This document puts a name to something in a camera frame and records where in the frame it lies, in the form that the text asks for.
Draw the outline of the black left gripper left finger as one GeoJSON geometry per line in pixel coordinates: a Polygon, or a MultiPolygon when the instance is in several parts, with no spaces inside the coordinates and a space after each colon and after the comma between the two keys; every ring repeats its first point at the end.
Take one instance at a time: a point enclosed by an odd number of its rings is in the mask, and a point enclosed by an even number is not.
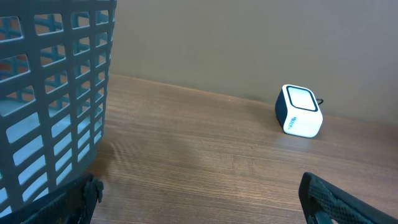
{"type": "Polygon", "coordinates": [[[1,224],[89,224],[103,190],[102,181],[87,174],[2,217],[1,224]]]}

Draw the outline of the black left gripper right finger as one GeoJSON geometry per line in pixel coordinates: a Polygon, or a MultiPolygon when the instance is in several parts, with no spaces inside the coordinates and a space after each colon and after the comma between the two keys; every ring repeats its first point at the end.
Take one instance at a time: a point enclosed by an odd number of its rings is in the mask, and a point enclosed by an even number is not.
{"type": "Polygon", "coordinates": [[[298,196],[308,224],[397,224],[396,218],[311,172],[303,174],[298,196]]]}

